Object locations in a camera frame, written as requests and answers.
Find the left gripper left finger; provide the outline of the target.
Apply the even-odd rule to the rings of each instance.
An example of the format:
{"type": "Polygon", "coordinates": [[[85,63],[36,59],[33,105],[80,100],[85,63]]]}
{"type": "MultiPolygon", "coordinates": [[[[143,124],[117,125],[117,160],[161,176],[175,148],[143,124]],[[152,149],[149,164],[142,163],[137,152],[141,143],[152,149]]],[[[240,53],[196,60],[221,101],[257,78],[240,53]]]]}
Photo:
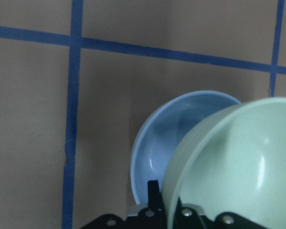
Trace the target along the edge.
{"type": "Polygon", "coordinates": [[[84,229],[165,229],[167,228],[163,200],[157,180],[147,182],[148,203],[134,216],[123,220],[114,214],[104,214],[83,226],[84,229]]]}

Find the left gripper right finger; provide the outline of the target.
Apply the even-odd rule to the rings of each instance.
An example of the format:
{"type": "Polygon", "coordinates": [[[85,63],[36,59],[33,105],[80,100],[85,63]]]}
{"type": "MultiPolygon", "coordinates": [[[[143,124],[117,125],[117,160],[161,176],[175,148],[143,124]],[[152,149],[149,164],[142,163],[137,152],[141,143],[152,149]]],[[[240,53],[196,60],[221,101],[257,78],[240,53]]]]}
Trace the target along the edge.
{"type": "Polygon", "coordinates": [[[177,200],[176,229],[263,229],[264,227],[232,212],[222,212],[209,219],[202,207],[177,200]]]}

